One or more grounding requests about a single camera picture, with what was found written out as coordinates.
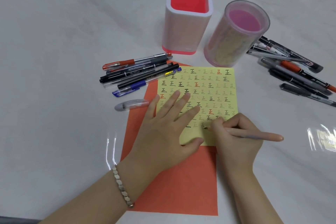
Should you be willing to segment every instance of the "blue pen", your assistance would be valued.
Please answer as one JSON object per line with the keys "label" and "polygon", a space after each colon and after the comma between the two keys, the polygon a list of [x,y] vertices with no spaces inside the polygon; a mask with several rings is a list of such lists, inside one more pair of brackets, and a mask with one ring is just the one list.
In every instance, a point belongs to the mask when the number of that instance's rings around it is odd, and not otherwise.
{"label": "blue pen", "polygon": [[116,90],[116,91],[112,92],[112,94],[115,95],[117,98],[119,98],[121,96],[130,94],[131,92],[139,90],[140,87],[145,86],[146,84],[150,83],[151,81],[158,80],[158,79],[173,75],[173,74],[178,73],[180,71],[182,71],[182,68],[179,67],[178,69],[174,69],[174,70],[169,71],[167,73],[159,74],[159,75],[157,75],[155,77],[152,77],[152,78],[149,78],[147,80],[143,80],[143,81],[140,81],[140,82],[137,82],[137,83],[133,83],[126,88],[123,88],[121,90]]}

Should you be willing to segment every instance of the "cup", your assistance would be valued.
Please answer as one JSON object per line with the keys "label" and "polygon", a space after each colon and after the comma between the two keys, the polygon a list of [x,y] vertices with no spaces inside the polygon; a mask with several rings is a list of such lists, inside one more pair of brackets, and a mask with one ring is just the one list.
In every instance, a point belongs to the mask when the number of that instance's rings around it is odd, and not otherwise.
{"label": "cup", "polygon": [[260,6],[232,1],[205,46],[204,56],[215,67],[232,67],[269,27],[270,18]]}
{"label": "cup", "polygon": [[192,55],[213,12],[212,0],[166,0],[162,49]]}

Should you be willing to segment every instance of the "person's right arm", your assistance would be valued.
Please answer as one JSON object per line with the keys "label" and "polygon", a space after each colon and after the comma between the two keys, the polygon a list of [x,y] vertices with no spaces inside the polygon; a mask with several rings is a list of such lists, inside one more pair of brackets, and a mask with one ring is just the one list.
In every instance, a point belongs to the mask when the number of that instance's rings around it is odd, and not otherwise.
{"label": "person's right arm", "polygon": [[258,128],[241,113],[227,121],[220,117],[211,124],[221,165],[242,224],[283,224],[253,173],[253,162],[263,141],[233,137],[225,127]]}

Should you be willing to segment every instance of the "person's right hand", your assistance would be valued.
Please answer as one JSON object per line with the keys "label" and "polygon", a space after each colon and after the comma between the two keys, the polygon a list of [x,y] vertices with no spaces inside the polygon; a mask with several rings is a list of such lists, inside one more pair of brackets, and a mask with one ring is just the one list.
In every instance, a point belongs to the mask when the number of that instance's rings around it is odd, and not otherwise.
{"label": "person's right hand", "polygon": [[252,173],[254,159],[263,145],[263,140],[234,137],[224,129],[233,127],[259,131],[252,121],[241,113],[227,121],[222,117],[212,121],[211,128],[215,135],[217,152],[229,177]]}

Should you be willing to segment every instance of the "person's left hand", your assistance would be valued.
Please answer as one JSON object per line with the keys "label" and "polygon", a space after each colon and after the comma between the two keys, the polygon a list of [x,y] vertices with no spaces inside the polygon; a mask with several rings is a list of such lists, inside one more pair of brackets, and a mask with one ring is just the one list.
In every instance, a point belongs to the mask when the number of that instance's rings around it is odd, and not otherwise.
{"label": "person's left hand", "polygon": [[185,146],[180,145],[179,137],[183,129],[200,108],[193,107],[176,120],[190,98],[190,93],[187,93],[176,102],[179,95],[180,92],[175,91],[157,112],[156,117],[154,111],[160,99],[159,95],[153,99],[129,154],[137,163],[157,174],[184,161],[195,153],[204,141],[203,138],[195,138]]}

